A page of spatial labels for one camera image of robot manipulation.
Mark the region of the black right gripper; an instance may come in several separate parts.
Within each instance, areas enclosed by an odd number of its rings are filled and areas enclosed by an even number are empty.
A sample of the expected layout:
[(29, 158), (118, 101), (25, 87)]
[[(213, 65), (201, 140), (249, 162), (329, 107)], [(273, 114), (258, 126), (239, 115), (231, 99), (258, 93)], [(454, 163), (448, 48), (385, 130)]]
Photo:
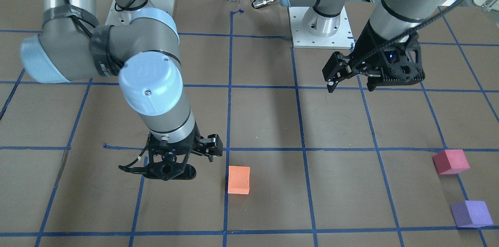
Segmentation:
[(214, 156), (223, 155), (223, 143), (218, 134), (201, 136), (198, 126), (184, 140), (167, 143), (156, 139), (152, 134), (148, 137), (149, 163), (142, 169), (145, 178), (168, 180), (192, 180), (196, 169), (188, 164), (189, 155), (194, 153), (205, 156), (209, 162)]

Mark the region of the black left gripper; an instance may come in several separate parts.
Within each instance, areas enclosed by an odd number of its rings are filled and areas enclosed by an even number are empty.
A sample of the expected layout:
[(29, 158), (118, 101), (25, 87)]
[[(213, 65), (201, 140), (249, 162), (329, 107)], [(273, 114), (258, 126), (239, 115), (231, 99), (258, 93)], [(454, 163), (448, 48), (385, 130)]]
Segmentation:
[(405, 42), (389, 41), (374, 31), (368, 22), (349, 55), (333, 52), (322, 68), (329, 93), (339, 82), (362, 74), (368, 77), (367, 89), (378, 86), (415, 85), (425, 79), (419, 34), (408, 29)]

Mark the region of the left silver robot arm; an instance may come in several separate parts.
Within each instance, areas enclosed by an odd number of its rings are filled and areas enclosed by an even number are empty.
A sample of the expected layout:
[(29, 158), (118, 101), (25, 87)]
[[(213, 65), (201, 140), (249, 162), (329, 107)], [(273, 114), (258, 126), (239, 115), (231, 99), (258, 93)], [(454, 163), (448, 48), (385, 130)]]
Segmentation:
[[(285, 7), (308, 7), (306, 29), (314, 34), (320, 24), (338, 25), (346, 0), (279, 0)], [(322, 68), (327, 89), (358, 74), (368, 78), (367, 87), (415, 85), (425, 78), (419, 30), (438, 20), (463, 0), (380, 0), (358, 37), (353, 52), (332, 53)]]

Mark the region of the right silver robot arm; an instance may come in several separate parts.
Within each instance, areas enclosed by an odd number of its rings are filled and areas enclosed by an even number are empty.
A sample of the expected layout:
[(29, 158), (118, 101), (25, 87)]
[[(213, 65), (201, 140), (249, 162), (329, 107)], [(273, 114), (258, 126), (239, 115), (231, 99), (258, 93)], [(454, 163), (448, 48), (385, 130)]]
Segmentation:
[(203, 137), (184, 91), (180, 38), (172, 16), (152, 0), (114, 0), (121, 25), (100, 25), (95, 0), (45, 0), (42, 33), (26, 38), (20, 59), (40, 83), (118, 77), (126, 102), (150, 130), (149, 163), (124, 172), (157, 180), (192, 180), (189, 155), (222, 156), (217, 134)]

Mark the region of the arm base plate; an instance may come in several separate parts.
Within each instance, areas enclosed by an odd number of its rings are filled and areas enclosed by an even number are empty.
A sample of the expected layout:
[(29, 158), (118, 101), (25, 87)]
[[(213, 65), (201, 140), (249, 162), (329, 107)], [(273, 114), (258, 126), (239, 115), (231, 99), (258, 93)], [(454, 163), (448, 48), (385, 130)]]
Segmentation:
[(144, 9), (150, 7), (161, 9), (169, 13), (170, 16), (173, 16), (174, 6), (175, 6), (175, 0), (148, 0), (148, 3), (142, 9), (136, 11), (118, 12), (116, 11), (118, 7), (115, 6), (115, 0), (112, 0), (107, 19), (105, 21), (105, 25), (114, 25), (114, 26), (128, 25), (131, 22), (131, 18), (134, 16), (135, 13), (139, 13)]
[(350, 49), (354, 45), (345, 7), (332, 18), (320, 16), (312, 7), (290, 7), (288, 12), (294, 48)]

